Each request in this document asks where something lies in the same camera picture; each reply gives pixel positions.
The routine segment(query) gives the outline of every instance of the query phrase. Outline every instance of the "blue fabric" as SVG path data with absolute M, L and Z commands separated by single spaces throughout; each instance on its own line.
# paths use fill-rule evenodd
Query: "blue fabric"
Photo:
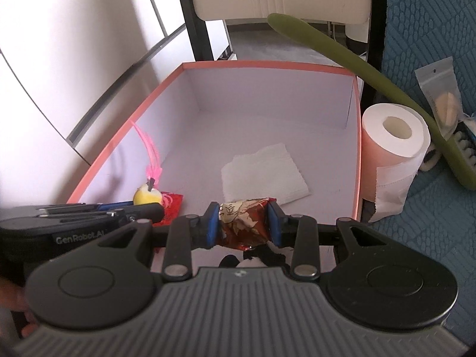
M 476 110 L 476 0 L 388 0 L 382 72 L 431 114 L 414 71 L 453 56 L 467 114 Z M 476 342 L 476 192 L 441 162 L 414 180 L 403 212 L 373 227 L 447 266 L 459 296 L 445 324 Z

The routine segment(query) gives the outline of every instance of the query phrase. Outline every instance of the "tissue paper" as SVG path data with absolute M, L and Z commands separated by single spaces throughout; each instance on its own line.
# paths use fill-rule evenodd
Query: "tissue paper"
M 310 194 L 284 144 L 233 157 L 222 168 L 221 179 L 227 203 L 270 197 L 283 205 Z
M 379 103 L 365 111 L 360 194 L 375 202 L 370 222 L 402 212 L 429 145 L 427 124 L 411 108 Z

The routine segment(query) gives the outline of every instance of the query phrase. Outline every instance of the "toilet paper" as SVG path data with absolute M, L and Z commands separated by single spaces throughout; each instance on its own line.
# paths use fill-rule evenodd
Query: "toilet paper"
M 362 116 L 360 194 L 375 202 L 370 222 L 402 212 L 430 141 L 427 124 L 415 110 L 390 103 L 366 109 Z

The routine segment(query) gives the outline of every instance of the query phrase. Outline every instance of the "green handle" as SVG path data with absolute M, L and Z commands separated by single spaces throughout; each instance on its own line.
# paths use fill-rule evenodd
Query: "green handle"
M 269 25 L 279 34 L 321 53 L 352 71 L 392 102 L 417 111 L 427 123 L 434 144 L 443 154 L 458 181 L 464 187 L 476 190 L 476 172 L 463 156 L 455 139 L 451 137 L 446 141 L 441 135 L 435 120 L 386 76 L 346 47 L 302 20 L 279 13 L 270 14 L 267 20 Z

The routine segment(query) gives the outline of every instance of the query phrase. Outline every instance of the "gray ribbed surface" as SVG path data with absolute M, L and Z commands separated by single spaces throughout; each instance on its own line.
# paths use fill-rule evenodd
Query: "gray ribbed surface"
M 318 286 L 277 268 L 242 270 L 203 268 L 166 285 L 128 323 L 94 333 L 43 327 L 16 350 L 24 357 L 451 357 L 466 350 L 442 327 L 413 334 L 363 328 L 337 313 Z

